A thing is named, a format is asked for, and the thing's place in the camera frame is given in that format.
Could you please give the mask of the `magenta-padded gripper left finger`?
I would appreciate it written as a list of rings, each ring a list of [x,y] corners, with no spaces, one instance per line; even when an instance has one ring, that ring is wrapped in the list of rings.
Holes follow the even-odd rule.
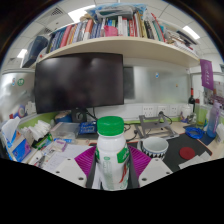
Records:
[[[95,176],[96,147],[92,146],[75,158],[66,158],[54,173],[78,186],[92,188]]]

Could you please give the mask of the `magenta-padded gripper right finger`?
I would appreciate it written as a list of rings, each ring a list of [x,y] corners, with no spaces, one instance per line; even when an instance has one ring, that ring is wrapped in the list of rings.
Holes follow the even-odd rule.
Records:
[[[130,146],[129,150],[129,189],[146,186],[154,181],[172,174],[172,171],[160,158],[150,158],[133,146]]]

